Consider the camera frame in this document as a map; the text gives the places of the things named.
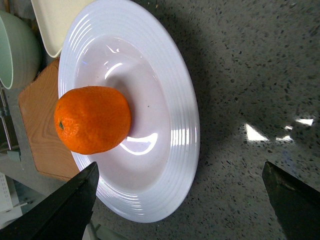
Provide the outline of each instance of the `white bowl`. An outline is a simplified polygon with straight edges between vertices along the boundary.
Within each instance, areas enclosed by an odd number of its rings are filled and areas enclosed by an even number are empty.
[[[27,85],[38,73],[39,43],[30,27],[0,10],[0,80],[6,89]]]

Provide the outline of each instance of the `wooden board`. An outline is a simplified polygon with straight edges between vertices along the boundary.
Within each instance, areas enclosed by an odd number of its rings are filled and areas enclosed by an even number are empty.
[[[58,68],[59,59],[55,59],[19,94],[18,103],[37,171],[68,181],[79,173],[79,169],[54,125]]]

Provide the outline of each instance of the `granite countertop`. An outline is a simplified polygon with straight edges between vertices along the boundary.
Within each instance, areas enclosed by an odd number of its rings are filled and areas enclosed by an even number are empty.
[[[186,199],[164,220],[132,222],[98,199],[92,219],[137,240],[286,239],[262,169],[270,161],[320,191],[319,1],[135,2],[164,25],[190,72],[200,115],[199,163]],[[3,159],[0,172],[49,195],[63,182],[35,169],[20,91],[6,94],[21,163]]]

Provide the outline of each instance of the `white tray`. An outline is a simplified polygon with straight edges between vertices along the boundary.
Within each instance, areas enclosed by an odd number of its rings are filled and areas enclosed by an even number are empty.
[[[68,29],[80,11],[94,0],[31,0],[44,48],[60,55]]]

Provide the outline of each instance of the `dish rack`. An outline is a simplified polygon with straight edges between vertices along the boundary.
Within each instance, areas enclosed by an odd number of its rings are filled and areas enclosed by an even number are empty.
[[[2,121],[2,125],[0,124],[0,153],[7,154],[8,151],[18,149],[19,144],[2,85],[0,85],[0,98],[0,117]]]

